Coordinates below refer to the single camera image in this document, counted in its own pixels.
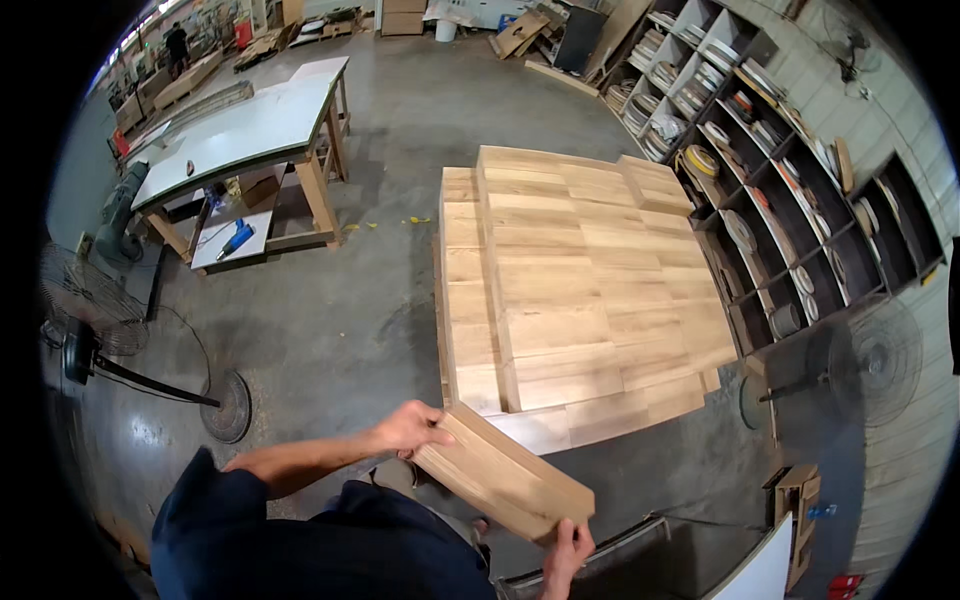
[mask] person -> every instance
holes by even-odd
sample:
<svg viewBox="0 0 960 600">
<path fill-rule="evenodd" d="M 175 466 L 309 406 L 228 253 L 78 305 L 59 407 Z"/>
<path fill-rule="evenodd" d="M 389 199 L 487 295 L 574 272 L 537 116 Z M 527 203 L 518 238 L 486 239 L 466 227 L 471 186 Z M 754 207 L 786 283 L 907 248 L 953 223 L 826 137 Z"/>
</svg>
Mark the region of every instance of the person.
<svg viewBox="0 0 960 600">
<path fill-rule="evenodd" d="M 170 51 L 171 74 L 174 79 L 190 68 L 190 53 L 186 49 L 186 31 L 180 27 L 180 22 L 174 22 L 173 29 L 167 34 L 167 50 Z"/>
<path fill-rule="evenodd" d="M 160 597 L 496 598 L 476 536 L 485 527 L 468 532 L 419 504 L 414 472 L 400 460 L 423 444 L 455 444 L 434 426 L 443 414 L 411 400 L 360 433 L 259 448 L 223 471 L 202 447 L 156 515 L 151 569 Z M 267 518 L 268 499 L 388 451 L 398 458 L 347 481 L 313 518 Z M 593 549 L 585 523 L 562 520 L 540 598 L 565 599 Z"/>
</svg>

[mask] concrete floor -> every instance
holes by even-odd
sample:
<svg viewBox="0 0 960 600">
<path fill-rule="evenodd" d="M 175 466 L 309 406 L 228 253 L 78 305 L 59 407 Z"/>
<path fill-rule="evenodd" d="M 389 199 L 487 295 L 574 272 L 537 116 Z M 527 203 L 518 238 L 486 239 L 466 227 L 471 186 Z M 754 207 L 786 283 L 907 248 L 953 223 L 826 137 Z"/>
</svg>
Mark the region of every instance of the concrete floor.
<svg viewBox="0 0 960 600">
<path fill-rule="evenodd" d="M 355 35 L 309 44 L 239 75 L 222 66 L 200 95 L 240 79 L 256 88 L 284 82 L 304 62 L 342 55 L 350 55 L 350 183 L 330 186 L 332 203 L 341 225 L 378 227 L 351 232 L 336 252 L 293 252 L 207 277 L 171 253 L 163 264 L 159 301 L 196 327 L 214 377 L 232 367 L 250 385 L 247 437 L 216 444 L 196 407 L 98 379 L 85 388 L 53 379 L 72 398 L 61 419 L 93 511 L 115 519 L 141 547 L 201 444 L 222 465 L 254 447 L 356 431 L 408 398 L 441 404 L 430 242 L 444 166 L 472 166 L 480 144 L 611 161 L 638 153 L 602 101 L 525 69 L 522 60 L 496 60 L 482 36 L 439 44 L 429 37 Z M 411 216 L 432 221 L 412 225 Z M 123 364 L 199 391 L 204 360 L 189 330 L 167 310 L 151 330 L 146 350 Z M 763 523 L 760 486 L 779 458 L 766 434 L 742 426 L 734 372 L 721 377 L 724 389 L 708 396 L 703 410 L 545 457 L 596 492 L 590 527 L 598 541 L 651 511 Z M 270 516 L 316 514 L 345 479 L 371 464 L 272 502 Z M 472 514 L 436 490 L 424 489 L 423 499 Z M 688 564 L 665 585 L 696 595 L 733 568 L 758 534 L 704 530 L 685 539 Z M 538 548 L 507 532 L 494 532 L 490 544 L 495 575 L 540 566 Z"/>
</svg>

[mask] black shirt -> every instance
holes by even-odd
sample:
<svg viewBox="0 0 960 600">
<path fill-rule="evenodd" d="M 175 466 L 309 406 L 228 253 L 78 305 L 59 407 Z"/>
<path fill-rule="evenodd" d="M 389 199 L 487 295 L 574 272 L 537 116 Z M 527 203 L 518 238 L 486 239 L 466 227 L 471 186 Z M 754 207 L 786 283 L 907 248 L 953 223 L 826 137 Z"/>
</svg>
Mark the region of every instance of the black shirt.
<svg viewBox="0 0 960 600">
<path fill-rule="evenodd" d="M 493 600 L 480 555 L 393 490 L 347 481 L 332 510 L 267 519 L 267 485 L 201 448 L 156 516 L 151 567 L 170 598 Z"/>
<path fill-rule="evenodd" d="M 167 50 L 170 51 L 170 58 L 173 62 L 186 58 L 186 31 L 175 29 L 167 36 Z"/>
</svg>

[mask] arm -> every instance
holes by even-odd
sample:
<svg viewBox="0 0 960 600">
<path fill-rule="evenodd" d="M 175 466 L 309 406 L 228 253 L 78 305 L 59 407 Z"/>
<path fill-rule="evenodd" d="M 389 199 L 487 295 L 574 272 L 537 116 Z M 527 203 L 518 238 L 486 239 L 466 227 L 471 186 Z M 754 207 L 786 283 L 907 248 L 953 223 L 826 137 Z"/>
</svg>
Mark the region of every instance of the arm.
<svg viewBox="0 0 960 600">
<path fill-rule="evenodd" d="M 596 546 L 587 524 L 573 525 L 568 518 L 557 525 L 557 544 L 543 560 L 543 584 L 537 600 L 566 600 L 573 576 Z"/>
<path fill-rule="evenodd" d="M 374 427 L 352 436 L 277 444 L 240 454 L 224 471 L 249 471 L 270 488 L 270 498 L 302 490 L 338 468 L 382 452 L 412 454 L 423 444 L 452 445 L 453 437 L 434 428 L 444 411 L 419 400 L 405 402 Z"/>
</svg>

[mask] cubby shelf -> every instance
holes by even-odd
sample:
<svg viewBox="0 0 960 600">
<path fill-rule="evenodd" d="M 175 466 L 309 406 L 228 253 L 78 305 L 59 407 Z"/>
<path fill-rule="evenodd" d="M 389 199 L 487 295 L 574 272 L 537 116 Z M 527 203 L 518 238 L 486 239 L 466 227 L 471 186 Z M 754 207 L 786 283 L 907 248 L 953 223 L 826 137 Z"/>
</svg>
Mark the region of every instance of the cubby shelf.
<svg viewBox="0 0 960 600">
<path fill-rule="evenodd" d="M 631 132 L 648 159 L 653 158 L 644 148 L 644 136 L 653 117 L 673 114 L 685 121 L 660 162 L 675 168 L 697 206 L 690 223 L 741 356 L 779 341 L 768 318 L 786 304 L 797 309 L 802 329 L 810 328 L 871 297 L 895 294 L 946 264 L 923 200 L 896 154 L 845 195 L 821 152 L 823 146 L 811 137 L 799 113 L 751 79 L 748 73 L 762 70 L 777 52 L 762 29 L 714 0 L 655 0 L 649 11 L 676 15 L 674 23 L 665 26 L 648 12 L 636 26 L 633 44 L 650 28 L 663 34 L 653 59 L 645 68 L 631 64 L 614 69 L 605 85 L 636 78 L 627 103 L 639 93 L 658 101 L 639 135 Z M 737 54 L 732 65 L 717 59 L 716 48 L 709 50 L 714 42 L 720 42 L 721 51 Z M 629 56 L 633 46 L 628 46 Z M 651 77 L 660 61 L 676 69 L 673 82 Z M 703 85 L 704 63 L 721 72 L 722 81 L 713 90 Z M 681 96 L 695 76 L 700 77 L 699 97 Z M 706 100 L 695 107 L 704 92 Z M 749 100 L 752 113 L 747 117 L 753 125 L 733 109 L 737 93 Z M 623 122 L 622 110 L 614 114 Z M 713 128 L 722 131 L 719 142 L 710 133 Z M 690 145 L 714 156 L 715 177 L 696 171 L 687 159 L 674 159 Z M 871 216 L 865 225 L 866 205 Z M 724 210 L 736 212 L 747 224 L 755 252 L 734 242 L 727 217 L 721 218 Z"/>
</svg>

